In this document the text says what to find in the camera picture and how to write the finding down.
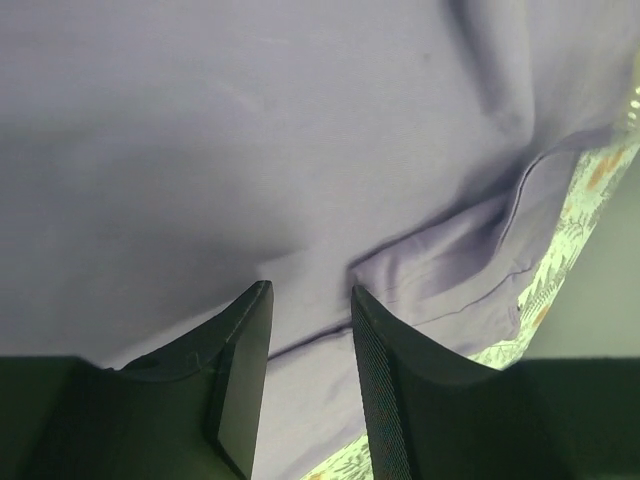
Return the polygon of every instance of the purple cloth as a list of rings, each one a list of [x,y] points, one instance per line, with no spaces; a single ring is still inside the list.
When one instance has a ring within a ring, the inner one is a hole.
[[[580,137],[607,141],[603,132]],[[528,165],[510,194],[384,248],[352,268],[354,281],[462,355],[515,338],[518,296],[549,246],[579,158],[575,138],[563,143]]]
[[[511,273],[575,162],[548,149],[615,119],[638,18],[636,0],[2,2],[0,351],[121,365],[267,278],[281,352],[346,324],[348,266],[424,222],[426,248],[354,272],[459,351],[513,335]],[[409,257],[426,270],[407,285]],[[269,369],[256,480],[297,480],[364,427],[345,338]]]

